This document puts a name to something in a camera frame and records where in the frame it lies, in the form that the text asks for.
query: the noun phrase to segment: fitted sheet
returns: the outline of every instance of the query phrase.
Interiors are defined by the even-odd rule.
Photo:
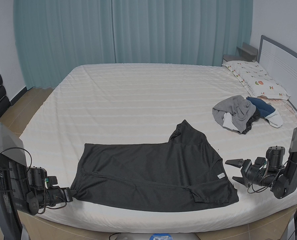
[[[297,113],[287,101],[265,100],[279,110],[284,124],[264,119],[242,135],[222,128],[212,107],[233,95],[248,93],[226,68],[174,64],[97,64],[78,66],[55,88],[33,116],[21,139],[33,166],[56,175],[69,187],[85,143],[139,144],[167,142],[184,119],[203,132],[223,161],[265,157],[269,146],[288,150]],[[224,165],[238,190],[239,202],[190,212],[149,212],[114,208],[74,199],[42,218],[88,230],[134,233],[200,232],[234,227],[266,217],[297,203],[297,189],[278,200],[266,190],[248,194],[232,180],[240,169]]]

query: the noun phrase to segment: wall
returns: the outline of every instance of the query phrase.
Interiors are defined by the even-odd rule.
[[[250,45],[259,48],[261,35],[297,53],[297,0],[253,0]]]
[[[0,0],[0,74],[10,100],[26,86],[15,46],[13,3]]]

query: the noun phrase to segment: curtain fold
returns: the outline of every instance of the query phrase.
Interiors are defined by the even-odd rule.
[[[76,66],[220,66],[249,43],[253,0],[14,0],[27,88],[55,87]]]
[[[249,43],[253,0],[112,0],[116,62],[220,66]]]
[[[14,0],[27,88],[56,87],[83,64],[115,63],[112,0]]]

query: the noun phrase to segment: black t-shirt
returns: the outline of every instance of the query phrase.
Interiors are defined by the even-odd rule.
[[[151,212],[197,211],[238,202],[222,158],[186,120],[166,143],[86,143],[71,189],[81,201]]]

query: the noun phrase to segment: pillow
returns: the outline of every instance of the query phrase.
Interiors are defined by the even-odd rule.
[[[287,100],[290,96],[286,90],[258,62],[232,60],[223,63],[243,84],[252,97]]]

